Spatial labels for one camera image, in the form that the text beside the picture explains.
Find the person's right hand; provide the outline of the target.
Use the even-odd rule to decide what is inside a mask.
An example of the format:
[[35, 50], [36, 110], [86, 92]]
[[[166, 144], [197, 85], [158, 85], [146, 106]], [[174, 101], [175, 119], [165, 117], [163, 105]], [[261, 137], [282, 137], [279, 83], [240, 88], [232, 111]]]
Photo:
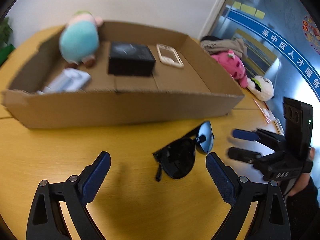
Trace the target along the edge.
[[[315, 148], [311, 147], [309, 151], [309, 160], [313, 161], [314, 157], [315, 157]], [[310, 173], [301, 174], [299, 179], [296, 181], [294, 187], [288, 193], [288, 196], [292, 197], [295, 194], [299, 193], [300, 191], [304, 190], [309, 184], [309, 180], [310, 180]]]

